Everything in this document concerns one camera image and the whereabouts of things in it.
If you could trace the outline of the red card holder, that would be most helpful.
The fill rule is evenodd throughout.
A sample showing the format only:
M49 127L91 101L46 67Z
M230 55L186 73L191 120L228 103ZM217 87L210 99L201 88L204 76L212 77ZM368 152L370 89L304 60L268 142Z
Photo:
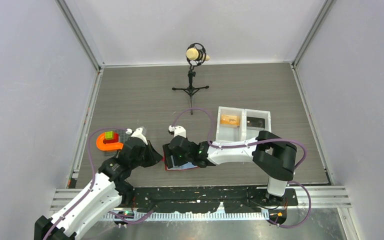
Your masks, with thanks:
M191 170L198 168L190 162L186 162L184 164L179 164L177 160L171 155L170 157L165 157L163 159L164 169L166 171L183 171L183 170Z

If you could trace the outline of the orange credit card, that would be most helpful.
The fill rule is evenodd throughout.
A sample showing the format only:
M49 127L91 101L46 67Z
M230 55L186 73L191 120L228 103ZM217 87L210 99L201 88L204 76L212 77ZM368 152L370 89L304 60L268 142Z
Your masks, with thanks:
M241 117L239 115L222 114L220 116L219 123L223 126L230 126L232 128L236 128L241 125Z

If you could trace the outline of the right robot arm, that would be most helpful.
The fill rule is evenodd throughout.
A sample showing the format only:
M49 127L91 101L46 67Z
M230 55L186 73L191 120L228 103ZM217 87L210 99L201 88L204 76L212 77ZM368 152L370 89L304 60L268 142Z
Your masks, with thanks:
M268 176L265 198L279 205L286 197L287 184L293 180L297 147L292 142L262 130L258 136L234 142L203 141L195 143L176 135L163 145L166 169L184 165L206 168L227 163L253 163Z

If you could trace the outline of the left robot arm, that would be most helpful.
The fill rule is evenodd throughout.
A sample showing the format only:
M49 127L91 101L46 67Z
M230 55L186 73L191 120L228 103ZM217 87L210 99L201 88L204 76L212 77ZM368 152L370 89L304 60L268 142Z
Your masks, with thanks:
M137 167L152 167L163 160L150 141L129 137L116 154L98 168L90 183L51 217L41 216L34 224L35 240L79 240L105 214L128 207L135 197L127 182Z

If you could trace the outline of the black credit card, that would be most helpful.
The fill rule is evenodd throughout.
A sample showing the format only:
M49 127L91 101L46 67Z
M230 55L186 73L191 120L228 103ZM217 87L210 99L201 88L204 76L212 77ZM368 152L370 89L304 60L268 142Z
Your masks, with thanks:
M254 129L265 129L266 128L266 120L260 117L246 117L246 127L254 128Z

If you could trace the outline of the grey studded baseplate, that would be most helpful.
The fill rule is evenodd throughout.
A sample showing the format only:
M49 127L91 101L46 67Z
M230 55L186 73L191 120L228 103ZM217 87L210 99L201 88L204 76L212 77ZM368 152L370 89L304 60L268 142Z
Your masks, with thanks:
M125 130L114 130L116 133L119 134L120 141L124 144L127 139L129 138L129 135L125 133ZM117 151L102 151L105 156L110 156L115 154Z

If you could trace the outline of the red toy block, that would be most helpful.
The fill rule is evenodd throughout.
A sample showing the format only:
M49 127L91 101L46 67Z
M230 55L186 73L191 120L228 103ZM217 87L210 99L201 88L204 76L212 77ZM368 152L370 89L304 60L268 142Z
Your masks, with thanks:
M104 136L104 143L105 144L115 144L119 142L119 134L114 133L113 135L106 134Z

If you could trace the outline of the orange curved plastic piece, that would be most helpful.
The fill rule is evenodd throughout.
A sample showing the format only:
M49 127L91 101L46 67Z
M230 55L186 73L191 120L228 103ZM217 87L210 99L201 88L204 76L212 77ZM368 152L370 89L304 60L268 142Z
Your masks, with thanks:
M104 143L104 137L105 132L101 133L95 142L96 147L103 152L115 152L117 150L121 150L124 146L124 144L120 141L120 135L119 135L119 142L112 143L112 144L105 144Z

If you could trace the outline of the green toy block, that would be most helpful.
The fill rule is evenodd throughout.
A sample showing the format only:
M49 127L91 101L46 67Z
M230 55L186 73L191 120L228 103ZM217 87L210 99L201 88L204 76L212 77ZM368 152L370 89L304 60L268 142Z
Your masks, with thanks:
M104 133L104 139L105 139L106 141L111 141L111 140L114 139L114 137L115 137L115 133L114 133L114 131L106 131L106 132Z

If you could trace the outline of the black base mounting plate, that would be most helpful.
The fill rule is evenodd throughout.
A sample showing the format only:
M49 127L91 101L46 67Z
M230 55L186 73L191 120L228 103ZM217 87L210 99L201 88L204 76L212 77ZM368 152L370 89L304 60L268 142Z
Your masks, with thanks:
M146 213L256 213L261 209L280 210L298 205L296 191L288 188L281 197L269 196L265 186L137 187L125 197L123 207Z

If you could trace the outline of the white two-compartment tray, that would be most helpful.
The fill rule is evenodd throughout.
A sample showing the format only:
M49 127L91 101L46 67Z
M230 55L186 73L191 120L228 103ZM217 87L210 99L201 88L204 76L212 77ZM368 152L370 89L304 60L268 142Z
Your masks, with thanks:
M240 116L240 126L230 127L228 125L220 125L221 115ZM247 128L247 117L264 118L265 129ZM219 143L245 141L257 137L260 131L272 131L271 112L265 110L220 106L218 108L216 123L215 141Z

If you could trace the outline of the black microphone tripod stand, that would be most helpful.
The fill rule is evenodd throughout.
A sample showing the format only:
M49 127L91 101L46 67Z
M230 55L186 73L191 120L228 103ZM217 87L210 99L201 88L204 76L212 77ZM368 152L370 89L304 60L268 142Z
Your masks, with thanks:
M206 48L201 43L198 43L198 42L190 44L187 47L187 49L189 49L189 48L204 49L206 51ZM194 77L196 76L195 68L201 66L202 64L204 64L205 62L208 62L209 60L208 61L202 61L202 62L198 61L197 62L197 61L193 61L193 60L188 60L186 58L186 61L187 61L188 65L189 65L189 69L188 69L188 73L187 73L188 86L186 88L173 87L172 90L173 91L183 91L183 92L185 92L189 96L189 103L190 103L190 107L191 107L190 114L192 115L194 113L193 109L192 109L192 107L193 107L193 103L192 103L193 96L198 91L200 91L202 89L208 89L210 87L209 85L202 86L202 87L194 87L193 86L193 80L194 80Z

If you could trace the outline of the beige microphone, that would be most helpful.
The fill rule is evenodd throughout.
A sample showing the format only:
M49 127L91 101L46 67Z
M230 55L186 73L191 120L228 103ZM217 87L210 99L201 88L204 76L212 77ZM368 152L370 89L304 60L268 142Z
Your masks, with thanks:
M206 53L203 48L189 48L186 50L185 56L188 60L196 62L206 62L210 60L210 56Z

